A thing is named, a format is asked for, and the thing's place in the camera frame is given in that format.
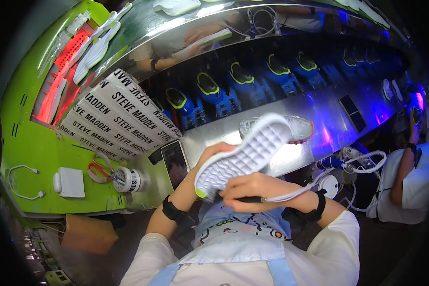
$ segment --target apron strap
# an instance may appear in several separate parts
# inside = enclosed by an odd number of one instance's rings
[[[286,258],[267,261],[275,286],[297,286]]]
[[[148,286],[167,286],[172,282],[173,277],[177,273],[180,265],[167,266],[161,269],[148,283]]]

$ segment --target light blue apron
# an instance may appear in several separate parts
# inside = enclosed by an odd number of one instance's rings
[[[267,261],[276,286],[297,286],[285,258],[283,242],[291,237],[284,208],[262,213],[235,213],[222,202],[204,204],[195,227],[194,251],[161,269],[149,286],[167,286],[183,264]]]

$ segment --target red perforated panel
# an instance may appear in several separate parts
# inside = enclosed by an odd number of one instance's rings
[[[83,28],[81,28],[78,33],[69,41],[69,43],[65,46],[65,49],[63,49],[63,51],[54,61],[54,63],[59,66],[59,70],[56,73],[56,77],[62,70],[62,68],[65,66],[65,62],[69,61],[73,56],[74,52],[76,52],[80,48],[86,36],[89,36],[89,34]]]

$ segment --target brown cardboard box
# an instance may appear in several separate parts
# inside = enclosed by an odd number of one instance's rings
[[[68,249],[105,255],[117,240],[109,221],[67,214],[67,228],[61,245]]]

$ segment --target black phone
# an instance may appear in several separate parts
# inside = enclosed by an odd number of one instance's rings
[[[351,99],[351,97],[347,94],[341,99],[338,100],[346,115],[351,121],[351,124],[354,126],[357,133],[361,133],[367,127],[364,118],[359,112],[359,109]]]
[[[189,164],[184,155],[181,142],[176,140],[161,147],[162,159],[167,168],[168,177],[175,190],[189,172]]]

